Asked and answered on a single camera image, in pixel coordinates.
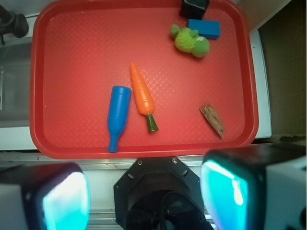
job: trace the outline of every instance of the stuffed frog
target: stuffed frog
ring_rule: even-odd
[[[202,36],[199,36],[197,30],[189,28],[180,29],[177,25],[171,27],[172,37],[175,38],[175,46],[177,49],[191,53],[194,56],[201,58],[209,53],[209,41]]]

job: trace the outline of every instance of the black knob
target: black knob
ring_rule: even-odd
[[[29,26],[27,23],[27,19],[23,14],[18,14],[15,19],[14,30],[12,33],[15,37],[21,38],[28,33]]]

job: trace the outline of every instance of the toy carrot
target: toy carrot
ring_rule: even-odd
[[[133,94],[136,106],[140,114],[145,115],[147,119],[148,132],[158,131],[158,126],[154,121],[154,101],[144,82],[140,72],[136,69],[133,62],[130,64],[130,74],[133,87]]]

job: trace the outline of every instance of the black object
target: black object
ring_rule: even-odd
[[[137,159],[114,185],[116,222],[124,230],[212,230],[200,179],[176,157]]]
[[[0,5],[0,43],[3,45],[3,35],[12,33],[15,37],[24,37],[29,30],[27,19],[23,14],[8,12]]]
[[[75,163],[16,166],[0,172],[0,184],[19,184],[29,229],[45,230],[43,198],[72,172],[82,172]]]
[[[214,161],[248,182],[246,229],[259,230],[264,229],[267,215],[266,168],[302,156],[306,156],[304,146],[287,143],[256,144],[243,148],[211,150],[204,156],[203,162]]]
[[[209,0],[181,0],[180,15],[201,20],[209,6]]]

